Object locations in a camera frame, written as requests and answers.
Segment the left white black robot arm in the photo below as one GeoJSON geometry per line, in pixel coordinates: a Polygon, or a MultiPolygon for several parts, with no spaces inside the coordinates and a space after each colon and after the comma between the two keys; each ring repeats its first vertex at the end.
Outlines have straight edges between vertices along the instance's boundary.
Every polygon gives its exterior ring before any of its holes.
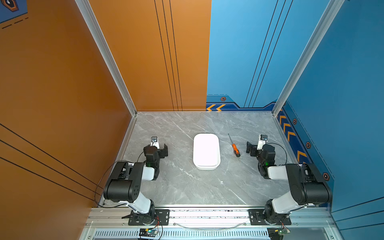
{"type": "Polygon", "coordinates": [[[160,173],[160,160],[168,156],[168,146],[159,149],[156,145],[144,147],[144,162],[122,162],[115,164],[104,187],[106,200],[126,205],[131,213],[122,217],[133,219],[144,225],[156,221],[154,202],[141,193],[142,181],[155,181],[160,173]]]}

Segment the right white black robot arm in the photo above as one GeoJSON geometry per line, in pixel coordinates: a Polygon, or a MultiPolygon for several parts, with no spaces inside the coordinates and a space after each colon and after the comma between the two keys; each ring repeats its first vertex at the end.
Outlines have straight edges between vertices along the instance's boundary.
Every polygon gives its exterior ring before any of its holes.
{"type": "Polygon", "coordinates": [[[258,160],[258,170],[267,180],[288,181],[290,190],[270,199],[260,217],[269,225],[284,223],[290,213],[308,205],[332,201],[332,191],[314,164],[275,164],[275,147],[271,144],[247,142],[246,153],[258,160]]]}

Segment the orange handle screwdriver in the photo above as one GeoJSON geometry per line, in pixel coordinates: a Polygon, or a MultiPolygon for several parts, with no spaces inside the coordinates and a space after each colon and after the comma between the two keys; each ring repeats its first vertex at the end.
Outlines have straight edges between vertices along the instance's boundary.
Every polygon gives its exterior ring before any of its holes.
{"type": "Polygon", "coordinates": [[[235,156],[239,158],[239,157],[241,156],[240,151],[238,150],[236,144],[233,142],[233,140],[232,140],[230,134],[228,134],[228,136],[229,136],[229,139],[230,139],[230,141],[231,141],[231,145],[232,145],[232,148],[233,148],[233,152],[234,152],[235,156]]]}

